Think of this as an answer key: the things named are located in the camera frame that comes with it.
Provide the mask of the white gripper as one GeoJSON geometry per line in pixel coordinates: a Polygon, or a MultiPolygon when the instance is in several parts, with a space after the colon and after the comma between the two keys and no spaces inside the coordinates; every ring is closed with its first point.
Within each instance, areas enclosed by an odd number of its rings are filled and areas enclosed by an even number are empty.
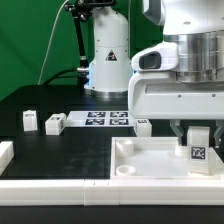
{"type": "Polygon", "coordinates": [[[136,119],[171,120],[182,144],[180,120],[217,120],[215,147],[224,133],[224,81],[176,82],[171,72],[137,72],[129,82],[128,110],[136,119]]]}

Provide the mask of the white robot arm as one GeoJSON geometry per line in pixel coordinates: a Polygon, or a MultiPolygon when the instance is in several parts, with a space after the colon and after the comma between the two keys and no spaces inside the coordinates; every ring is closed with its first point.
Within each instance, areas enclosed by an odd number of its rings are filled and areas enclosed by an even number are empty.
{"type": "Polygon", "coordinates": [[[128,110],[136,119],[216,123],[224,134],[224,0],[142,0],[161,41],[132,57],[128,110]]]}

